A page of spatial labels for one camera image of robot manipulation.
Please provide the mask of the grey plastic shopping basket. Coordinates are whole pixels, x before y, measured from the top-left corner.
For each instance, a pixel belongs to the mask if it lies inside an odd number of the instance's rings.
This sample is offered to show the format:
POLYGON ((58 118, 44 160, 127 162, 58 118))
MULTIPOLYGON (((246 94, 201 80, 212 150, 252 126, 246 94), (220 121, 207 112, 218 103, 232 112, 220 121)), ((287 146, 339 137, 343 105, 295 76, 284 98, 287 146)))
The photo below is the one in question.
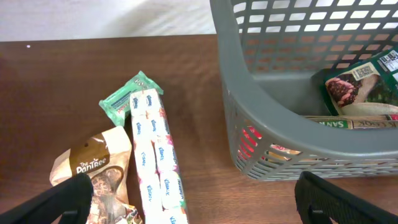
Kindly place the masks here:
POLYGON ((397 47, 396 1, 212 1, 231 158, 246 176, 397 173, 397 129, 340 129, 322 94, 333 72, 397 47), (261 134, 238 156, 243 129, 261 134))

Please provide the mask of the white Kleenex tissue multipack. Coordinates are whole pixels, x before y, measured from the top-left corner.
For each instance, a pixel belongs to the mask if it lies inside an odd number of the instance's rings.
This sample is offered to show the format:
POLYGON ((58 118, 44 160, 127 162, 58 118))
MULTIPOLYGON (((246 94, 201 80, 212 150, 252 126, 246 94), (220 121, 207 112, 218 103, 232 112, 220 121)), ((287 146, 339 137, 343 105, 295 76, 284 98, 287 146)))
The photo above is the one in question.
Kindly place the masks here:
POLYGON ((131 126, 146 223, 189 224, 167 116, 154 88, 131 94, 131 126))

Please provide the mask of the orange San Remo spaghetti pack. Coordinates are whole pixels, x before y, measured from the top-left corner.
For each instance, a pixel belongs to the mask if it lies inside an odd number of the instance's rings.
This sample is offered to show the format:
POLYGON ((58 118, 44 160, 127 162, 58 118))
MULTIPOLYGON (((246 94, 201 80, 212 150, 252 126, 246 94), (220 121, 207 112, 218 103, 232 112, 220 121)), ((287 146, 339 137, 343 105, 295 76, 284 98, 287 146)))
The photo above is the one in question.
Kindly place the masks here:
MULTIPOLYGON (((382 114, 372 116, 306 116, 305 118, 324 126, 340 129, 397 129, 396 114, 382 114)), ((244 161, 251 158, 257 140, 262 139, 262 134, 253 126, 242 130, 238 156, 244 161)))

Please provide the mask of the dark green food bag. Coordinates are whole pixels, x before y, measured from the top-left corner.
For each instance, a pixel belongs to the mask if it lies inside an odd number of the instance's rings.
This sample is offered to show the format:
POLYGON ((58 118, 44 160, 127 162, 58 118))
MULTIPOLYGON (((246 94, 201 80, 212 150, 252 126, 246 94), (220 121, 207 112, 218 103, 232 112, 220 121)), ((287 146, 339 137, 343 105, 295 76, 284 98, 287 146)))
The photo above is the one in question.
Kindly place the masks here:
POLYGON ((334 115, 397 114, 397 47, 380 52, 325 79, 322 94, 334 115))

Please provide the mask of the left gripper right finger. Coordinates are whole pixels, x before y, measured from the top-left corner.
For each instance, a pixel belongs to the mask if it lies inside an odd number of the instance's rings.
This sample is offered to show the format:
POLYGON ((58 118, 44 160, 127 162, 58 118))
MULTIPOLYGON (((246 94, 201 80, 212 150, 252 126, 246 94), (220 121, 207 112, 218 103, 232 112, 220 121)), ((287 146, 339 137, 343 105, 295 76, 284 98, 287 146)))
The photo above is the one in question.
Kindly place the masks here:
POLYGON ((295 202, 303 223, 397 223, 397 215, 309 171, 303 171, 295 184, 295 202))

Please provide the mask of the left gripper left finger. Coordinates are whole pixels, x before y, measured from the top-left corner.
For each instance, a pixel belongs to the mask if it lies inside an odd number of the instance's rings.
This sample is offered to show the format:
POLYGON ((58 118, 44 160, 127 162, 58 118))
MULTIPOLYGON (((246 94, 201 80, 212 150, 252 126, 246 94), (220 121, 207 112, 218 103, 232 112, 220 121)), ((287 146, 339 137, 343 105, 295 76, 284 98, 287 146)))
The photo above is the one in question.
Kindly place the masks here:
POLYGON ((77 174, 27 202, 1 214, 1 223, 85 224, 94 194, 91 179, 77 174))

